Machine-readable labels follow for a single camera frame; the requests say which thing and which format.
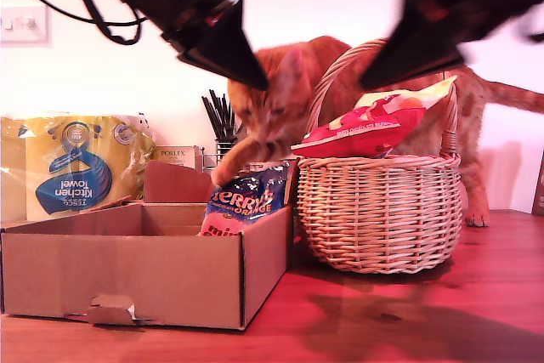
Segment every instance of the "blue label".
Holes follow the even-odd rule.
[[[89,130],[82,122],[71,122],[62,132],[65,155],[56,158],[49,166],[57,173],[79,161],[88,169],[55,176],[36,189],[36,198],[47,214],[64,210],[83,210],[95,206],[108,196],[111,189],[111,170],[98,156],[87,152]]]

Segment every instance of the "kitchen towel package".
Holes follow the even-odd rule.
[[[3,159],[11,162],[2,165],[2,177],[25,186],[26,220],[141,196],[155,149],[143,117],[47,115],[3,118],[2,125]]]

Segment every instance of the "cat leg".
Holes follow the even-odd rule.
[[[462,159],[461,181],[467,190],[468,212],[465,223],[475,227],[487,227],[490,225],[490,206],[487,202],[484,181],[482,179],[482,165],[474,159],[467,162]]]
[[[238,142],[213,169],[213,184],[224,186],[229,183],[246,164],[257,160],[262,149],[261,144],[252,137],[244,138]]]
[[[268,162],[285,159],[291,148],[285,140],[262,143],[251,136],[241,140],[224,156],[212,171],[212,182],[216,186],[225,186],[238,176],[244,166],[252,162]]]

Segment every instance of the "orange tabby cat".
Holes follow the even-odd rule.
[[[329,65],[348,49],[347,44],[335,38],[318,37],[307,43],[258,51],[256,55],[269,78],[269,89],[262,92],[229,81],[230,102],[248,130],[248,136],[214,169],[213,182],[217,185],[229,182],[250,162],[266,162],[290,155],[290,146],[299,143],[304,136],[315,86]],[[357,80],[378,50],[376,47],[362,54],[340,73],[323,101],[320,125],[354,108],[365,93]],[[544,94],[488,82],[466,66],[450,73],[457,75],[457,140],[462,159],[460,171],[469,206],[465,219],[469,225],[489,225],[489,205],[478,159],[478,139],[485,104],[497,103],[544,113]],[[433,74],[377,91],[419,90],[442,79],[440,74]],[[443,100],[430,109],[422,123],[393,153],[437,156],[445,104],[447,102]]]

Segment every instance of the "cat head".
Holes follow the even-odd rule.
[[[233,110],[256,140],[295,144],[304,136],[313,98],[303,47],[261,50],[256,56],[269,87],[261,91],[229,80]]]

